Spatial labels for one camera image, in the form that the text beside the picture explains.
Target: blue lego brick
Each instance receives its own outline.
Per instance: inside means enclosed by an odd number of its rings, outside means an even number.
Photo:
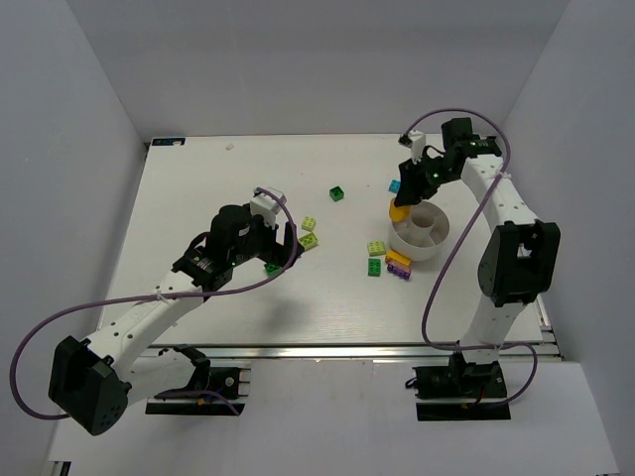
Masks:
[[[393,180],[390,182],[390,186],[388,187],[388,191],[392,191],[393,193],[397,193],[399,191],[399,185],[401,182],[398,180]]]

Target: cable tie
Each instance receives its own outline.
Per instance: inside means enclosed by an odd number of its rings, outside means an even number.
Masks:
[[[157,289],[157,300],[162,300],[165,304],[169,304],[170,302],[164,298],[163,294],[161,293],[161,288]]]
[[[503,172],[503,171],[501,171],[502,167],[503,167],[503,166],[500,166],[500,167],[496,170],[496,174],[497,174],[498,176],[500,176],[502,179],[510,179],[510,180],[511,180],[511,179],[512,179],[512,175],[511,175],[511,174],[509,174],[509,173],[507,173],[507,172]]]

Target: yellow object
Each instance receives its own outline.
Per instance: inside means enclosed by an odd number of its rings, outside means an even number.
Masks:
[[[395,199],[390,200],[390,210],[388,216],[393,221],[404,221],[410,215],[410,205],[395,206]]]
[[[404,255],[400,255],[393,250],[390,250],[386,255],[386,263],[390,263],[391,261],[395,261],[407,268],[410,268],[410,264],[413,262],[410,258],[406,258]]]

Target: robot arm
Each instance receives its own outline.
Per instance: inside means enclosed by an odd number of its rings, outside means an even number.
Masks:
[[[268,191],[284,202],[281,192]],[[234,268],[252,258],[281,266],[289,260],[293,231],[287,223],[284,244],[277,243],[279,211],[279,205],[264,194],[242,206],[220,208],[210,231],[191,242],[156,286],[157,300],[137,302],[81,342],[67,337],[58,345],[50,398],[97,435],[116,423],[128,405],[206,379],[209,361],[187,345],[163,349],[157,357],[140,355],[206,300],[174,294],[217,291],[231,280]],[[303,252],[298,244],[294,262]]]
[[[393,208],[419,203],[437,193],[439,187],[461,179],[479,202],[500,174],[501,151],[493,137],[481,139],[472,132],[468,118],[452,119],[442,125],[445,151],[426,145],[426,138],[400,143],[411,149],[411,159],[399,166],[401,186]],[[435,150],[438,155],[429,156]],[[511,179],[503,175],[486,203],[483,214],[492,237],[478,267],[483,292],[469,329],[460,346],[500,346],[516,317],[552,279],[560,242],[555,223],[543,223],[525,204]],[[406,213],[392,213],[391,216]],[[450,367],[464,375],[492,375],[498,349],[458,352]]]

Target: black bracket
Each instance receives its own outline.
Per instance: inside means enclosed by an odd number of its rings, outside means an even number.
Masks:
[[[487,368],[456,368],[452,363],[462,360],[459,353],[450,357],[445,366],[416,367],[413,388],[420,400],[417,421],[455,421],[510,419],[509,405],[478,403],[482,398],[505,399],[507,388],[498,362]],[[444,403],[445,399],[473,399],[473,403]]]
[[[209,367],[209,359],[207,356],[195,347],[187,344],[180,344],[175,345],[173,348],[175,352],[180,352],[188,357],[195,367]]]
[[[497,307],[529,303],[549,289],[560,245],[556,223],[497,226],[478,265],[478,284]],[[519,256],[519,248],[530,251]]]
[[[184,146],[185,144],[185,137],[166,137],[152,140],[153,146]]]
[[[92,435],[119,421],[128,406],[131,385],[112,369],[113,359],[100,359],[90,341],[69,336],[56,347],[49,398]]]
[[[238,367],[204,367],[196,369],[184,391],[212,390],[219,392],[230,402],[244,398],[240,395],[240,377],[243,371]],[[245,408],[244,403],[233,403],[240,414]],[[171,399],[159,397],[146,404],[146,415],[189,415],[189,416],[227,416],[234,417],[234,413],[218,400],[191,397],[191,401],[184,398]]]

